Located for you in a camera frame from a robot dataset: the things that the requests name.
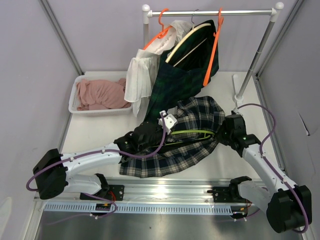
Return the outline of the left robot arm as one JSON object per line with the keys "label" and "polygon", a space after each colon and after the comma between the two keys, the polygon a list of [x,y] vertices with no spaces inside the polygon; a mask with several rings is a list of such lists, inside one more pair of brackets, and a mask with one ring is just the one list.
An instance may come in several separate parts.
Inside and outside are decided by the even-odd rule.
{"label": "left robot arm", "polygon": [[40,199],[49,200],[62,193],[93,195],[97,200],[108,196],[109,186],[104,175],[85,176],[82,172],[128,160],[153,157],[164,146],[173,122],[143,122],[133,131],[100,148],[84,152],[59,153],[48,150],[33,168],[32,181]]}

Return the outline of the lime green hanger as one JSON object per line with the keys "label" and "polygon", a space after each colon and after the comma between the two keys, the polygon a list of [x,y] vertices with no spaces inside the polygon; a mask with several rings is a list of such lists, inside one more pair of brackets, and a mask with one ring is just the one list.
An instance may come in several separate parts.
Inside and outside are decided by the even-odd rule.
{"label": "lime green hanger", "polygon": [[183,135],[183,134],[202,134],[203,135],[203,137],[189,141],[190,143],[205,141],[207,139],[212,138],[215,135],[215,133],[212,131],[196,130],[196,129],[172,131],[170,135],[172,136],[172,135]]}

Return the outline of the navy white plaid skirt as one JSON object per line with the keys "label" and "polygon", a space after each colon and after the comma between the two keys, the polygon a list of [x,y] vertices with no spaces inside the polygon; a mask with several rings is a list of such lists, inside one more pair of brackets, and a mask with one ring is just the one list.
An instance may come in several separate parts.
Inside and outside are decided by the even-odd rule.
{"label": "navy white plaid skirt", "polygon": [[[190,97],[180,100],[170,110],[177,119],[174,131],[206,130],[215,135],[225,120],[225,112],[211,96]],[[153,156],[143,159],[129,158],[120,165],[119,173],[137,178],[163,177],[182,172],[210,155],[218,141],[202,138],[200,133],[169,135],[165,145]]]}

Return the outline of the pink garment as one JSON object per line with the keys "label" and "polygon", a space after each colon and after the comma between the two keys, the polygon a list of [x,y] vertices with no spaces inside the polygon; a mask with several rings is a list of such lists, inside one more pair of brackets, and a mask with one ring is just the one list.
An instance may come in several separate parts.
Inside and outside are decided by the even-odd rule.
{"label": "pink garment", "polygon": [[78,111],[98,111],[125,109],[131,103],[125,100],[126,79],[118,81],[106,79],[87,80],[76,83],[76,95],[79,100]]}

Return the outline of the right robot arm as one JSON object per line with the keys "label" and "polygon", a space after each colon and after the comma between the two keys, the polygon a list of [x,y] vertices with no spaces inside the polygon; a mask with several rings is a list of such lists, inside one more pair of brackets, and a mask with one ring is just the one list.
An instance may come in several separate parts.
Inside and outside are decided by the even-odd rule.
{"label": "right robot arm", "polygon": [[232,202],[247,200],[265,213],[269,225],[277,233],[293,230],[304,233],[312,223],[312,193],[299,186],[276,164],[267,159],[262,143],[254,134],[247,134],[240,114],[228,115],[217,132],[220,144],[231,147],[258,174],[265,187],[250,177],[230,181],[227,197]]}

